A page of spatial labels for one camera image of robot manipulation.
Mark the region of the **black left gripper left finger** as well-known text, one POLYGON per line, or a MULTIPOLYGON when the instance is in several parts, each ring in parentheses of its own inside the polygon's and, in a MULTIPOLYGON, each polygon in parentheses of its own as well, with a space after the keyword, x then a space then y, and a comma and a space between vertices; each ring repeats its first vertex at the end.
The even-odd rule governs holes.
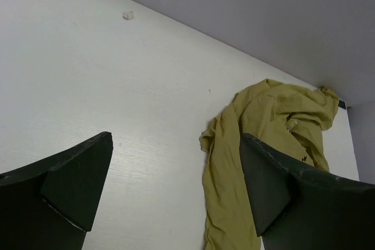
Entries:
POLYGON ((82 249, 113 153, 109 132, 1 174, 1 249, 82 249))

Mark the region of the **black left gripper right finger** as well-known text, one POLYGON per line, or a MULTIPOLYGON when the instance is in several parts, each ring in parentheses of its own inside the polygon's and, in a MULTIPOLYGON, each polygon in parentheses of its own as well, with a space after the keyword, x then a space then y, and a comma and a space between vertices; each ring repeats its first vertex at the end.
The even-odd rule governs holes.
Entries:
POLYGON ((265 249, 373 249, 374 186, 324 172, 249 133, 240 160, 265 249))

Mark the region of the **olive yellow zip jacket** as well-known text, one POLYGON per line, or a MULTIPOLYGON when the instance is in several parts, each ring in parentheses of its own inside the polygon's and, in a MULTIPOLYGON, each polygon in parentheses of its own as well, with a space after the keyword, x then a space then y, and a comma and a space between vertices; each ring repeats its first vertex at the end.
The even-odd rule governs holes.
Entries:
POLYGON ((339 97, 266 79, 237 93, 200 136, 206 249, 260 249, 240 161, 240 136, 250 133, 276 150, 329 170, 322 133, 332 127, 339 97))

